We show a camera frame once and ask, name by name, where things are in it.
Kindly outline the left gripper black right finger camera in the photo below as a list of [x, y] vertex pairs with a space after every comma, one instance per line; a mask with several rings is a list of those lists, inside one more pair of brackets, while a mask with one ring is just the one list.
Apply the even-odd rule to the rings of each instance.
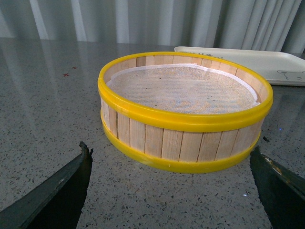
[[305, 227], [305, 179], [270, 159], [257, 146], [250, 167], [260, 201], [274, 229]]

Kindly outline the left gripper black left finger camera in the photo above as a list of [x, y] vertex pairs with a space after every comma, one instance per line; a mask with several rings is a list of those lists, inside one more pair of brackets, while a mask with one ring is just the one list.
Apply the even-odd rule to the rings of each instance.
[[92, 153], [81, 153], [27, 195], [0, 213], [2, 229], [74, 229], [87, 196]]

